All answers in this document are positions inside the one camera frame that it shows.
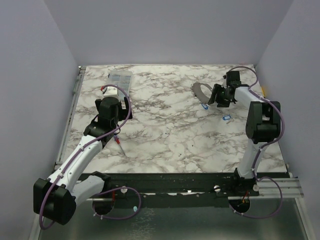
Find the metal key ring plate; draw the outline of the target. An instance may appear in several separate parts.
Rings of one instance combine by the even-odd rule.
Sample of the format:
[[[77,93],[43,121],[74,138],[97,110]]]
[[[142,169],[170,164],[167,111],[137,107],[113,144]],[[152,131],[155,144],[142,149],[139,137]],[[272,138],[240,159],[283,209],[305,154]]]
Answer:
[[[195,82],[191,85],[190,89],[193,92],[194,96],[197,97],[201,103],[203,104],[208,104],[210,97],[206,96],[204,92],[201,89],[201,86],[206,87],[207,89],[210,90],[210,92],[213,91],[213,88],[207,84],[207,83],[201,83],[201,82]]]

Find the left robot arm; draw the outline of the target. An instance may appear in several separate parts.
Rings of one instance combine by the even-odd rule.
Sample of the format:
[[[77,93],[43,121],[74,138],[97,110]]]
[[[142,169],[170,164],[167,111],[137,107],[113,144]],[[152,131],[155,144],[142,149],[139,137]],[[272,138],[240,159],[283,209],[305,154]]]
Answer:
[[[132,118],[131,103],[124,97],[125,108],[113,96],[95,101],[97,116],[85,128],[83,136],[72,155],[48,178],[39,178],[33,185],[33,211],[39,215],[39,226],[47,230],[44,218],[52,223],[65,225],[74,215],[76,208],[91,196],[106,197],[111,190],[110,177],[94,172],[78,183],[90,161],[100,153],[114,133]]]

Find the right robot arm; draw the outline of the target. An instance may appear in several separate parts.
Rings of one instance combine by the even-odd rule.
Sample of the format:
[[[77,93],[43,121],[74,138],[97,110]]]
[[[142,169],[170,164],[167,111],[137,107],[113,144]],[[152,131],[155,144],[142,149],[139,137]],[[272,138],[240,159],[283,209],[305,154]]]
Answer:
[[[225,86],[216,83],[207,104],[216,103],[218,108],[228,108],[231,103],[240,103],[248,109],[245,124],[247,148],[236,173],[240,178],[253,179],[257,177],[264,151],[283,135],[281,105],[255,93],[252,85],[243,84],[236,68],[223,78]]]

